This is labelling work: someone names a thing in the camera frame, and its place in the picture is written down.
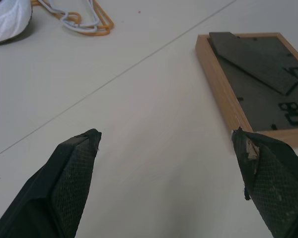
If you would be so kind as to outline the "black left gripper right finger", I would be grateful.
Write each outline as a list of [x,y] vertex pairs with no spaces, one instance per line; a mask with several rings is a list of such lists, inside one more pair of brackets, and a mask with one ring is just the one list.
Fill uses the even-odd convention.
[[298,156],[288,144],[234,130],[231,136],[244,182],[273,238],[298,238]]

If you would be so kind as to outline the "white cloth bundle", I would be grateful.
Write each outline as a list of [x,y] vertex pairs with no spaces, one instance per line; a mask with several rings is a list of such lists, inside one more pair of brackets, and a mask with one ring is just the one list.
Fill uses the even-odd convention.
[[20,35],[32,17],[31,0],[0,0],[0,43]]

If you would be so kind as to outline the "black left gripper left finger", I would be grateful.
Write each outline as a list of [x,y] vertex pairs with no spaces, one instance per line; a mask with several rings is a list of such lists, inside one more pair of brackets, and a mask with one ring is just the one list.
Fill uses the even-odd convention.
[[101,135],[93,128],[56,147],[0,218],[0,238],[75,238]]

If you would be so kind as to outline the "wooden picture frame back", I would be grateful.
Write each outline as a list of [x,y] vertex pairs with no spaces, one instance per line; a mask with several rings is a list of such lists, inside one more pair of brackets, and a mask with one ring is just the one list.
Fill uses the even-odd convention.
[[195,50],[229,131],[298,148],[298,52],[280,33],[211,32]]

